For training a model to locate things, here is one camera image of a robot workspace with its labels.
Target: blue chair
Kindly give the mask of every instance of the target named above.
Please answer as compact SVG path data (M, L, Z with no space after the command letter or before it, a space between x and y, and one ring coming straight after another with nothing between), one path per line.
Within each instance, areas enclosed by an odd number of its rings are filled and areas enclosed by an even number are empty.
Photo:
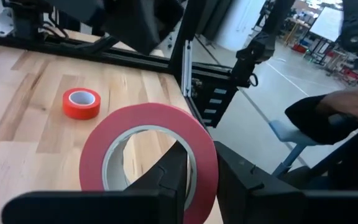
M273 130L278 140L281 142L293 142L296 144L290 155L288 155L288 157L274 170L272 175L275 177L279 177L282 174L287 173L291 169L293 162L296 160L296 158L298 158L298 156L306 147L319 145L319 143L303 134L296 127L287 126L281 121L271 121L268 123L268 125Z

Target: black sleeve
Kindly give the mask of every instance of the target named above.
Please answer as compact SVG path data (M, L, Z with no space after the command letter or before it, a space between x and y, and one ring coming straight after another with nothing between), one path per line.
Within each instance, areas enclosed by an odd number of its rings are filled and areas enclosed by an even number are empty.
M325 97L312 96L304 98L285 110L290 121L303 133L320 144L335 144L357 129L357 127L331 126L329 115L320 114L316 107Z

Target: orange tape roll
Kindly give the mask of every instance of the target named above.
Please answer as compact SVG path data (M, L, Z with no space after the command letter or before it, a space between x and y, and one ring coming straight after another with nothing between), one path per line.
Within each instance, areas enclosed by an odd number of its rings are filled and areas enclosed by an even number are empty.
M100 111L100 96L86 88L72 88L63 94L63 112L73 119L91 119Z

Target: person's arm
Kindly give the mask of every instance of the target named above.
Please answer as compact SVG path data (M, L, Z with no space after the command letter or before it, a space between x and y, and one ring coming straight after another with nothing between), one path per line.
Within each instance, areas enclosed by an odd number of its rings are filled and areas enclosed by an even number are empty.
M337 129L328 121L329 114L319 113L317 107L325 97L304 98L285 110L290 121L302 132L320 144L335 144L345 139L355 128Z
M300 131L321 144L335 144L358 128L358 122L332 126L328 118L337 113L353 115L358 121L358 87L308 97L285 110L285 114Z

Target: whiteboard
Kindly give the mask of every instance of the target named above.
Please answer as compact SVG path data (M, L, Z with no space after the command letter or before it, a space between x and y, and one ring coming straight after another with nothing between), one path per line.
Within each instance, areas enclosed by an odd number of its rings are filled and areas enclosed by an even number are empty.
M330 41L336 41L341 34L342 20L342 11L325 7L310 32Z

